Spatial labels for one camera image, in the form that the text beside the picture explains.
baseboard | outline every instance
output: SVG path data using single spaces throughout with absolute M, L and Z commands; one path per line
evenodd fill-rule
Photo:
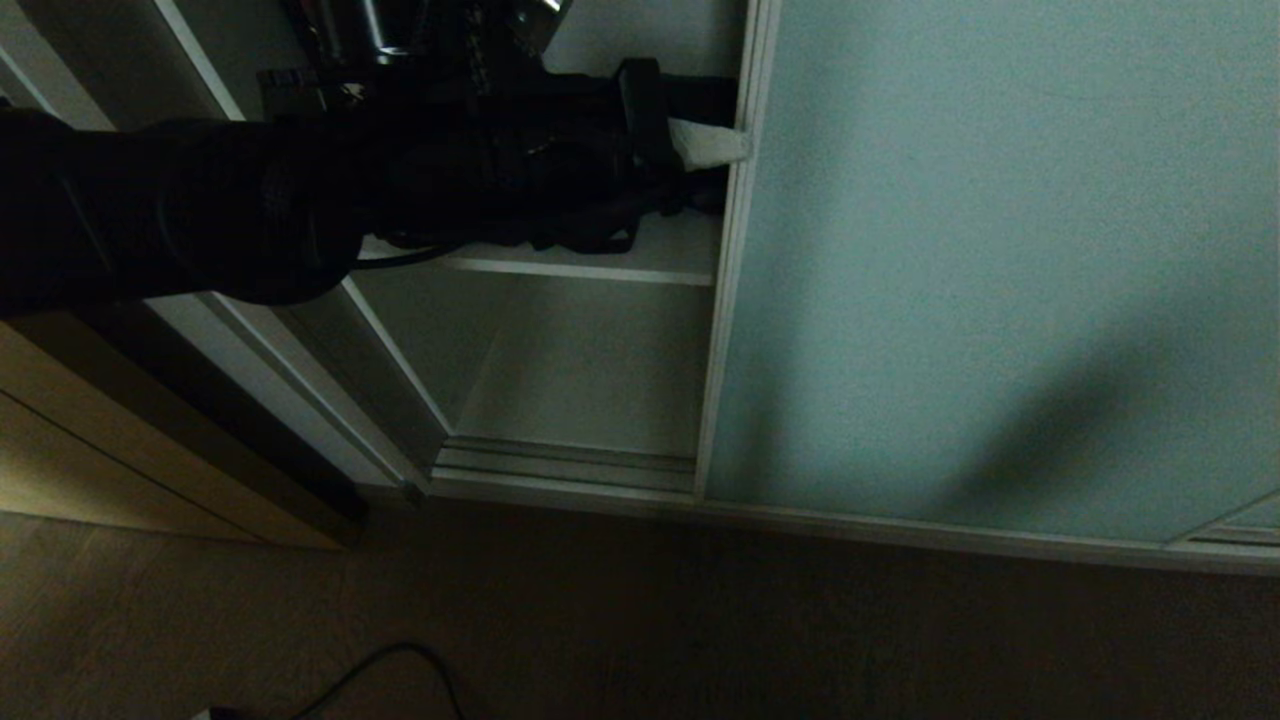
M 547 484 L 518 486 L 502 480 L 485 482 L 479 478 L 435 478 L 430 495 L 431 497 L 778 532 L 943 552 L 1151 570 L 1280 575 L 1280 553 L 1275 548 L 1240 548 L 1239 546 L 1215 548 L 1211 543 L 1203 542 L 1162 544 L 1039 536 L 733 502 L 698 502 L 692 496 L 676 493 L 637 496 L 637 491 L 630 491 L 605 496 L 598 492 L 575 492 L 571 488 L 557 488 Z

wooden floor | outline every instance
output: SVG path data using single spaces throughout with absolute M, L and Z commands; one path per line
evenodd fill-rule
M 0 515 L 0 717 L 287 717 L 434 644 L 468 717 L 1280 717 L 1280 580 L 431 501 L 324 553 Z M 403 657 L 325 716 L 449 717 Z

metal object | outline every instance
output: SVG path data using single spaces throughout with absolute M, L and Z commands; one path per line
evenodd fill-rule
M 572 4 L 573 0 L 516 0 L 507 26 L 530 50 L 541 54 Z
M 393 44 L 387 38 L 387 29 L 383 27 L 383 18 L 378 10 L 378 0 L 361 0 L 361 10 L 365 15 L 365 24 L 369 28 L 369 41 L 376 54 L 375 61 L 380 65 L 389 65 L 397 58 L 411 58 L 419 54 L 413 46 Z

wooden cabinet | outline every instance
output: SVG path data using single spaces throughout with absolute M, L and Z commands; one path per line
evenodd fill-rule
M 300 547 L 357 532 L 65 314 L 0 324 L 0 510 Z

black cord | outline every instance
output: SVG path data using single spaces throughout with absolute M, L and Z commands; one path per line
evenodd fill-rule
M 448 255 L 453 252 L 461 245 L 438 245 L 430 250 L 424 250 L 421 252 L 410 252 L 408 255 L 393 255 L 390 258 L 367 258 L 365 260 L 356 260 L 352 265 L 353 270 L 375 270 L 378 268 L 402 268 L 404 265 L 416 265 L 419 263 L 426 263 L 428 260 L 435 260 L 440 255 Z
M 449 679 L 449 669 L 444 665 L 444 660 L 440 660 L 440 656 L 436 655 L 434 650 L 426 647 L 425 644 L 415 642 L 401 642 L 389 644 L 374 652 L 369 657 L 361 660 L 358 665 L 348 670 L 347 674 L 343 675 L 342 679 L 339 679 L 337 683 L 334 683 L 328 691 L 325 691 L 323 696 L 320 696 L 311 705 L 306 706 L 306 708 L 303 708 L 302 712 L 298 712 L 297 715 L 289 717 L 289 720 L 306 720 L 306 717 L 311 716 L 324 706 L 333 702 L 333 700 L 338 697 L 338 693 L 342 692 L 344 687 L 347 687 L 347 683 L 355 680 L 357 675 L 360 675 L 365 670 L 369 670 L 369 667 L 378 664 L 378 661 L 399 652 L 412 652 L 419 657 L 430 662 L 431 667 L 435 667 L 435 671 L 440 674 L 440 680 L 444 682 L 444 689 L 448 691 L 449 693 L 449 705 L 453 706 L 453 715 L 457 716 L 458 720 L 466 720 L 466 715 L 462 714 L 462 707 L 458 705 L 458 696 L 457 693 L 453 692 L 453 680 Z

